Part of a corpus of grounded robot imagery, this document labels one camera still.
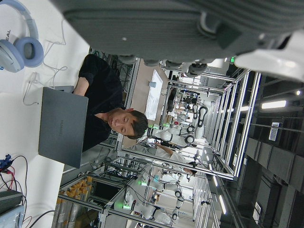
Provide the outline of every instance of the black hair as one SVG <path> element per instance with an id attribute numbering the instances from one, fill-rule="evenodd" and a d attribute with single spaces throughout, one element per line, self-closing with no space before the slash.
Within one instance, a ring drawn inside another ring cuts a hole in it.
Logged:
<path id="1" fill-rule="evenodd" d="M 129 139 L 139 139 L 143 136 L 145 130 L 148 128 L 148 120 L 147 117 L 136 110 L 130 112 L 136 120 L 131 124 L 134 130 L 134 136 L 127 135 Z"/>
<path id="2" fill-rule="evenodd" d="M 195 161 L 194 161 L 194 162 L 193 162 L 193 161 L 191 161 L 191 162 L 189 162 L 188 164 L 196 166 Z M 194 175 L 194 174 L 196 174 L 196 173 L 197 173 L 197 171 L 196 171 L 196 170 L 191 170 L 191 169 L 190 169 L 190 171 L 192 172 L 192 175 Z"/>

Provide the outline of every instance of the laptop lid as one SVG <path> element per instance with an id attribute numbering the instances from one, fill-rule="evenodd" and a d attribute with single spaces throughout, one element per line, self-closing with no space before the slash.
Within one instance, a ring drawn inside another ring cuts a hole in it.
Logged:
<path id="1" fill-rule="evenodd" d="M 88 98 L 43 88 L 40 155 L 79 168 Z"/>

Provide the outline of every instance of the headphone headband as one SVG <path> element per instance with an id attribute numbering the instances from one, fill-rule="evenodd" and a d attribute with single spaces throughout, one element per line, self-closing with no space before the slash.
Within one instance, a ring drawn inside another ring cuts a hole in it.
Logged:
<path id="1" fill-rule="evenodd" d="M 38 30 L 34 19 L 30 16 L 29 10 L 17 0 L 0 0 L 0 5 L 9 5 L 18 10 L 24 17 L 29 29 L 29 36 L 38 40 Z"/>

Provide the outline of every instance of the black shirt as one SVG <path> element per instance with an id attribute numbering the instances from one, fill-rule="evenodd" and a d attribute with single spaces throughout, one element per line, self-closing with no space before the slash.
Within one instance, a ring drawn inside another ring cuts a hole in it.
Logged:
<path id="1" fill-rule="evenodd" d="M 81 66 L 79 77 L 85 77 L 89 88 L 83 151 L 106 140 L 111 132 L 110 126 L 95 116 L 123 106 L 123 89 L 119 77 L 103 59 L 87 55 Z"/>

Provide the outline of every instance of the headphone ear cup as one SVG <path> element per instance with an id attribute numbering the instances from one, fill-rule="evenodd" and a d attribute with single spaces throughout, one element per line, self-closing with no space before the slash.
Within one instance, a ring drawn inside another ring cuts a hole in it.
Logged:
<path id="1" fill-rule="evenodd" d="M 16 73 L 24 68 L 23 57 L 12 43 L 2 39 L 0 40 L 0 48 L 4 50 L 4 56 L 2 57 L 3 59 L 0 59 L 0 63 L 3 64 L 6 70 Z"/>
<path id="2" fill-rule="evenodd" d="M 26 57 L 25 51 L 30 46 L 30 58 Z M 38 40 L 32 37 L 24 37 L 16 41 L 16 49 L 21 54 L 24 65 L 27 67 L 38 67 L 43 61 L 43 47 Z"/>

